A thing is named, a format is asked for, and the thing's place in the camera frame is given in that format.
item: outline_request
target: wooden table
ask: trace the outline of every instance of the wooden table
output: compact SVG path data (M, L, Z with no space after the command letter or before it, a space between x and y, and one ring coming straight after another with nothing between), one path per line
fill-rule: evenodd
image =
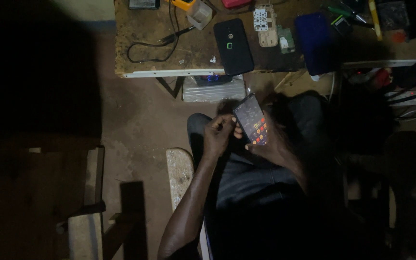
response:
M211 3L220 10L226 10L220 0L211 0ZM275 5L276 22L283 28L290 28L297 43L294 20L298 15L321 11L320 4L320 1L290 0ZM224 73L213 34L213 25L234 18L243 20L255 63L254 72L290 72L297 71L305 66L304 57L298 44L296 52L290 54L282 54L279 45L269 48L263 48L259 45L258 34L253 28L252 12L240 15L217 13L203 30L194 29L180 36L176 50L166 62L131 63L126 56L126 51L131 42L155 44L159 39L172 33L168 4L162 1L160 8L157 10L129 10L128 0L115 0L115 12L117 22L115 73L121 77L190 76ZM176 8L172 12L176 13L179 30L191 26L187 21L185 11ZM171 48L172 44L159 48L138 45L132 48L131 56L134 60L162 59ZM213 56L216 56L216 63L210 62ZM350 38L343 41L342 57L344 62L392 59L414 60L416 59L416 40L409 44L394 44L390 41L389 33L385 33L384 41L378 42L372 30L355 26L355 32Z

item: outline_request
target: person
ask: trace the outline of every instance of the person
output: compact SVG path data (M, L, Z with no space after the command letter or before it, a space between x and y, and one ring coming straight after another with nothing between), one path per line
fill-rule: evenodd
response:
M246 143L231 114L188 118L196 171L158 259L200 259L203 221L211 260L383 255L379 240L344 207L320 98L304 94L267 110L263 146Z

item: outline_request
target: red box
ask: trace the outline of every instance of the red box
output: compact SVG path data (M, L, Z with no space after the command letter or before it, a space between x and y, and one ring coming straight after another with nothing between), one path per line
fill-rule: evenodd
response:
M234 8L251 2L251 0L222 0L225 8Z

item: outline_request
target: yellow tool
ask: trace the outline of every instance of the yellow tool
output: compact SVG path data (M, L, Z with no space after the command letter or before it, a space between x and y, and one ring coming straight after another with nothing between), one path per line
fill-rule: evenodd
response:
M197 0L171 0L171 3L177 6L178 8L187 11Z
M375 33L377 34L377 39L379 41L383 40L381 35L380 22L378 21L377 7L375 6L375 0L368 0L368 7L370 8L370 13L372 13L373 25L375 26Z

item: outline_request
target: black phone case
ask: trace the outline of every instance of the black phone case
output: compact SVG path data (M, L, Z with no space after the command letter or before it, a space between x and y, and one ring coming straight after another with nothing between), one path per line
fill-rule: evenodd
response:
M239 18L220 22L213 27L224 72L235 76L255 68L243 22Z
M250 93L248 96L246 96L244 99L242 99L238 105L236 105L233 109L232 109L232 114L235 116L235 118L237 119L237 122L239 122L239 126L242 129L243 134L243 138L248 140L249 143L251 143L250 138L248 137L248 135L245 132L245 129L243 128L242 124L240 123L239 117L237 116L235 110L241 105L243 104L247 99L249 99L251 96L254 96L254 93Z

